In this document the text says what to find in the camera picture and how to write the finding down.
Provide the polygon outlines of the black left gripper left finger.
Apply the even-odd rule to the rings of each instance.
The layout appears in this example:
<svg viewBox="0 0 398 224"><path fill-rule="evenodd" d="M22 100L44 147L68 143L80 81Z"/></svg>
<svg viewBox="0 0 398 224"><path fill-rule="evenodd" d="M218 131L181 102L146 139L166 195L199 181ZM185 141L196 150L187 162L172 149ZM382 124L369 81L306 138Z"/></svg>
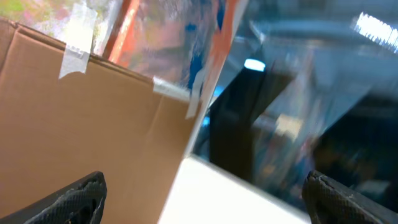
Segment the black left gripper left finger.
<svg viewBox="0 0 398 224"><path fill-rule="evenodd" d="M106 196L104 174L95 171L1 218L1 224L100 224Z"/></svg>

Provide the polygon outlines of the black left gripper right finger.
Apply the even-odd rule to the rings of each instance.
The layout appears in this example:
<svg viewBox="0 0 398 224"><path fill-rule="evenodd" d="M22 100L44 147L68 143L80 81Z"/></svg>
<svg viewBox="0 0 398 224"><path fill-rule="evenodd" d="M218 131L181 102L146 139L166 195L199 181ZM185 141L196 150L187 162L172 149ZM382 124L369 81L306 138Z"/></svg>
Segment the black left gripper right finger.
<svg viewBox="0 0 398 224"><path fill-rule="evenodd" d="M397 213L313 170L302 188L302 198L312 224L397 223Z"/></svg>

